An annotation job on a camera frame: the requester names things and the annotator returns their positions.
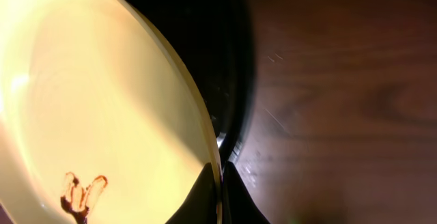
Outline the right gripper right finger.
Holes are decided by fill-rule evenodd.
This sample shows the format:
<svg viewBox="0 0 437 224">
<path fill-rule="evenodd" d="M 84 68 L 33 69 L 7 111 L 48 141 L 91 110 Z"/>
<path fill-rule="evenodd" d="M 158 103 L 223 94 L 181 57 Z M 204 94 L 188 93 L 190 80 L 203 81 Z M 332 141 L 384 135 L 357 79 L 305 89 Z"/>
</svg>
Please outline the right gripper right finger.
<svg viewBox="0 0 437 224">
<path fill-rule="evenodd" d="M 232 162 L 225 163 L 222 187 L 224 224 L 270 223 L 255 205 Z"/>
</svg>

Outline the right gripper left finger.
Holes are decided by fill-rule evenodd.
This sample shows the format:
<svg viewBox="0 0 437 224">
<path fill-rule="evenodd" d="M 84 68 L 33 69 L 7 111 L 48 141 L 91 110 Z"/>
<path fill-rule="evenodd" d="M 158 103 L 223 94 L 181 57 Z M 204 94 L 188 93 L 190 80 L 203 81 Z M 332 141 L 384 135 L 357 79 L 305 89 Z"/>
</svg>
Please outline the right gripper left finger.
<svg viewBox="0 0 437 224">
<path fill-rule="evenodd" d="M 186 199 L 166 224 L 217 224 L 216 189 L 210 163 L 204 165 Z"/>
</svg>

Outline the yellow plate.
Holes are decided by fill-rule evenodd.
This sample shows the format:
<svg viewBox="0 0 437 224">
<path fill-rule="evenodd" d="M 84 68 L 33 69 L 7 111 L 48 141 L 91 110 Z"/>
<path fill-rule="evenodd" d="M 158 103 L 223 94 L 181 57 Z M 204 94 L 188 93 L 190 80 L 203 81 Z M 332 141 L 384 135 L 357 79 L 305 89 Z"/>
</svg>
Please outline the yellow plate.
<svg viewBox="0 0 437 224">
<path fill-rule="evenodd" d="M 201 175 L 221 211 L 208 111 L 125 0 L 1 0 L 1 206 L 14 223 L 165 223 Z"/>
</svg>

